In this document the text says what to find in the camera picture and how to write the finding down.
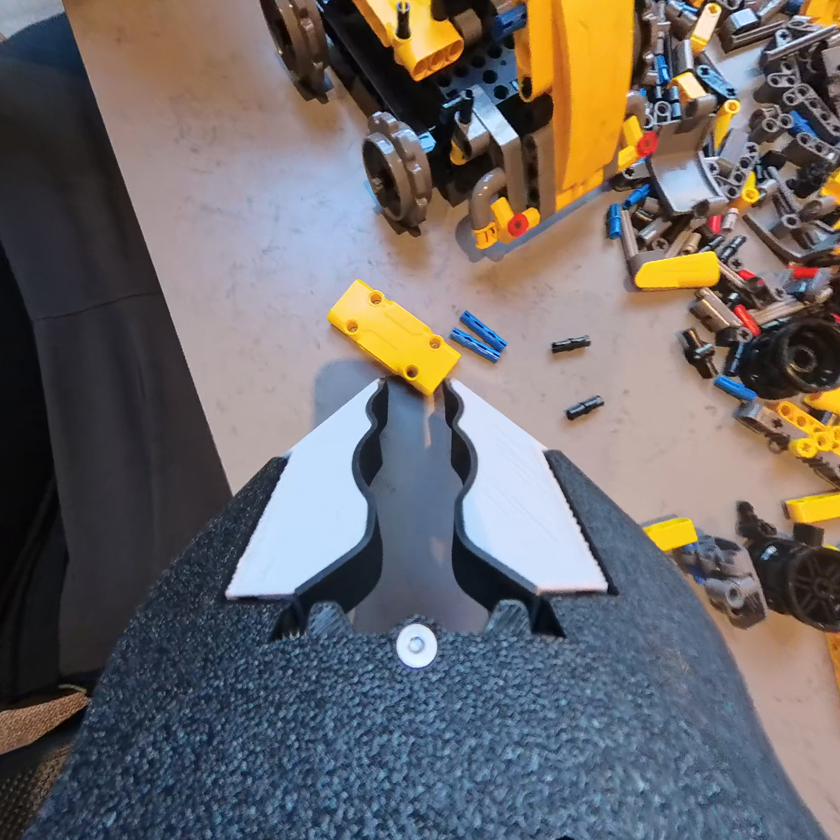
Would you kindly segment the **blue toy pin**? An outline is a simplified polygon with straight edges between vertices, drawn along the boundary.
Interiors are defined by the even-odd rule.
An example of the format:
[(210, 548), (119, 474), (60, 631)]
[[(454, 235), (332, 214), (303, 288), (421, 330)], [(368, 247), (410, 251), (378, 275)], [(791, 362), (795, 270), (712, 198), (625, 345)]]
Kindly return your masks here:
[(495, 364), (500, 360), (501, 352), (491, 347), (488, 343), (475, 338), (471, 333), (461, 329), (452, 329), (449, 338), (460, 347), (480, 356), (481, 358)]
[(468, 310), (464, 310), (460, 314), (459, 321), (471, 332), (473, 332), (481, 342), (492, 348), (498, 354), (507, 348), (507, 341), (505, 341), (495, 330), (488, 327), (485, 323), (483, 323), (483, 321), (480, 321)]

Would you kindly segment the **small grey toy connector piece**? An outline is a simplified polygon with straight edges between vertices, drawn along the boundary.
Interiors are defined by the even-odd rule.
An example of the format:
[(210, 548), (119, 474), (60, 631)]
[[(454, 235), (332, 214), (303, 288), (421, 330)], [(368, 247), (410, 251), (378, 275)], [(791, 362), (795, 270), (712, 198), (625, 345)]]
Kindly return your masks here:
[(710, 604), (737, 629), (750, 629), (768, 617), (769, 607), (753, 571), (712, 575), (704, 581), (702, 588)]

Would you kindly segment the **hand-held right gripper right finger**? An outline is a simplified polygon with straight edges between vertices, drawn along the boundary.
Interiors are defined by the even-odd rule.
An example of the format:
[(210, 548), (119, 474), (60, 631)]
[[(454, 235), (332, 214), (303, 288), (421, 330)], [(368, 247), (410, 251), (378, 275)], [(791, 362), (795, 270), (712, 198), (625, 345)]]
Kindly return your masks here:
[(453, 566), (471, 597), (606, 593), (608, 581), (550, 466), (549, 450), (456, 379), (444, 382), (461, 480)]

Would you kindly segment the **pile of small toy parts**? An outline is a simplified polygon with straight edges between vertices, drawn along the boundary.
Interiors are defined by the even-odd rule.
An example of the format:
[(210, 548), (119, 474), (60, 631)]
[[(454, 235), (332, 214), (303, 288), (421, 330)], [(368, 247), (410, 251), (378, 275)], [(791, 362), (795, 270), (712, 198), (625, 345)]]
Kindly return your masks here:
[[(741, 403), (747, 342), (787, 322), (838, 325), (838, 2), (640, 2), (632, 87), (657, 147), (621, 171), (605, 232), (632, 258), (711, 251), (714, 287), (679, 289), (711, 335), (686, 360)], [(838, 387), (783, 399), (838, 426)]]

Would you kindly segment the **grey toy plate with blue pins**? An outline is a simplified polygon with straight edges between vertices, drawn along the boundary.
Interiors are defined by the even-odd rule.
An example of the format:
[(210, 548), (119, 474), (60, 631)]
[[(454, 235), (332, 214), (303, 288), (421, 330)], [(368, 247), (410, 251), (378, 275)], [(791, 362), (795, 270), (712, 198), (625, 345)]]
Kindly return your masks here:
[(743, 546), (729, 539), (701, 534), (696, 541), (673, 551), (678, 566), (696, 583), (709, 579), (739, 579), (754, 575)]

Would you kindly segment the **small black toy connector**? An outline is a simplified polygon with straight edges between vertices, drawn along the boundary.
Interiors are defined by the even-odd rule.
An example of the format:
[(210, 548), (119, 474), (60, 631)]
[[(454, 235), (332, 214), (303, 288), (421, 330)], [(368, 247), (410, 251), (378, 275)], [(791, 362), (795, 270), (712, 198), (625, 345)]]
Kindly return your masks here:
[(778, 536), (778, 529), (761, 519), (751, 503), (739, 500), (736, 503), (736, 531), (747, 542), (772, 540)]

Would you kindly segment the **short yellow toy beam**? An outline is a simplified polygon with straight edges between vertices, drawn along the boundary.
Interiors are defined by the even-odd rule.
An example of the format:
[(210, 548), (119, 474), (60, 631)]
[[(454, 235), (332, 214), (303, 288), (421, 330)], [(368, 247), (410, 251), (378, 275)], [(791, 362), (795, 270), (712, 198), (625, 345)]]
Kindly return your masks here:
[(669, 518), (643, 526), (643, 531), (663, 553), (671, 553), (698, 540), (698, 532), (690, 518)]

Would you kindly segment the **yellow curved toy panel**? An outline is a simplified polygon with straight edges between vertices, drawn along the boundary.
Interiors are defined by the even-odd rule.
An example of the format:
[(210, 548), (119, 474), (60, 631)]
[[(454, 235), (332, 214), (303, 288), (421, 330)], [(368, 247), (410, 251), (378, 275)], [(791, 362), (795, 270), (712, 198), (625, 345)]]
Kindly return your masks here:
[(671, 258), (638, 255), (630, 260), (629, 270), (641, 291), (714, 287), (721, 277), (718, 257), (711, 251)]

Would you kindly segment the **grey desk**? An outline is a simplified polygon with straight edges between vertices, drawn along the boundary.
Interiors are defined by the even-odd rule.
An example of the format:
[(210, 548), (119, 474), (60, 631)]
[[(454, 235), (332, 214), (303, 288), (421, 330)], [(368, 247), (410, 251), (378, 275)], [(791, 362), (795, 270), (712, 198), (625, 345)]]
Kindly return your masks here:
[[(838, 838), (826, 636), (774, 613), (733, 627), (639, 527), (734, 538), (746, 500), (784, 529), (809, 479), (684, 360), (691, 293), (630, 289), (614, 195), (483, 254), (438, 195), (397, 234), (353, 93), (304, 98), (258, 2), (66, 10), (237, 492), (119, 641), (51, 810), (77, 828), (78, 795), (95, 837)], [(329, 323), (356, 280), (459, 352), (433, 396)], [(464, 310), (507, 341), (497, 363), (449, 338), (478, 338)], [(283, 456), (379, 379), (372, 592), (229, 601)], [(549, 450), (606, 593), (461, 586), (447, 379)]]

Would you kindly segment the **black toy wheel rim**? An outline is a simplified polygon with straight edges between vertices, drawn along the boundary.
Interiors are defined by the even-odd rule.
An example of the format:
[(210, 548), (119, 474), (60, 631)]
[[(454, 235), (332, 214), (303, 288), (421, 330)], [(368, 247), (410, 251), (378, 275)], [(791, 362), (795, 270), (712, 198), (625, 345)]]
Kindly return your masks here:
[(764, 400), (832, 391), (839, 384), (839, 327), (807, 318), (763, 332), (745, 344), (737, 375)]

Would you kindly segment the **long yellow holed toy block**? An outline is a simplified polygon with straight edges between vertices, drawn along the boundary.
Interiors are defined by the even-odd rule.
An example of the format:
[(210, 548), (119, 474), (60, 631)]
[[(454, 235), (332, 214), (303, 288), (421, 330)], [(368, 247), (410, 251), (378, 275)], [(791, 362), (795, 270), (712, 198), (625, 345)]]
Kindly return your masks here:
[(393, 375), (433, 396), (460, 354), (382, 291), (356, 280), (328, 312), (329, 323)]

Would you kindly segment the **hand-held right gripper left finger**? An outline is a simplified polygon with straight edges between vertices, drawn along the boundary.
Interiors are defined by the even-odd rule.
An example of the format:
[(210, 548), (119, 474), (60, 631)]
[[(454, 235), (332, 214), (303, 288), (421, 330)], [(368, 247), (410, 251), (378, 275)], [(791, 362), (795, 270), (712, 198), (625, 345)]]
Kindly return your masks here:
[(362, 601), (382, 573), (371, 484), (388, 383), (368, 384), (295, 444), (227, 585), (229, 601)]

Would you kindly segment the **black spoked toy wheel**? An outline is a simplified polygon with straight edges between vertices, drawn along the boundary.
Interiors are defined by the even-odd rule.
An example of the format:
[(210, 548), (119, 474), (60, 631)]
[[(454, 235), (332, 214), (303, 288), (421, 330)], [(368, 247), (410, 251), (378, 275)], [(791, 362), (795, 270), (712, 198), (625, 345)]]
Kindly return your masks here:
[(839, 631), (839, 551), (824, 530), (796, 523), (789, 537), (752, 540), (748, 551), (768, 607), (826, 633)]

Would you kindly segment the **yellow toy vehicle model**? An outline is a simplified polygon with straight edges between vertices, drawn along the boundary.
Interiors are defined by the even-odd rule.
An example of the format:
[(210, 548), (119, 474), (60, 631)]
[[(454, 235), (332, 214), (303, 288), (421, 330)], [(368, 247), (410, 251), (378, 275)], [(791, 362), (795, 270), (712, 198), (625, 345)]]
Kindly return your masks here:
[(467, 203), (477, 249), (510, 245), (656, 150), (640, 2), (259, 6), (301, 93), (324, 98), (337, 57), (371, 97), (362, 162), (396, 230), (439, 193)]

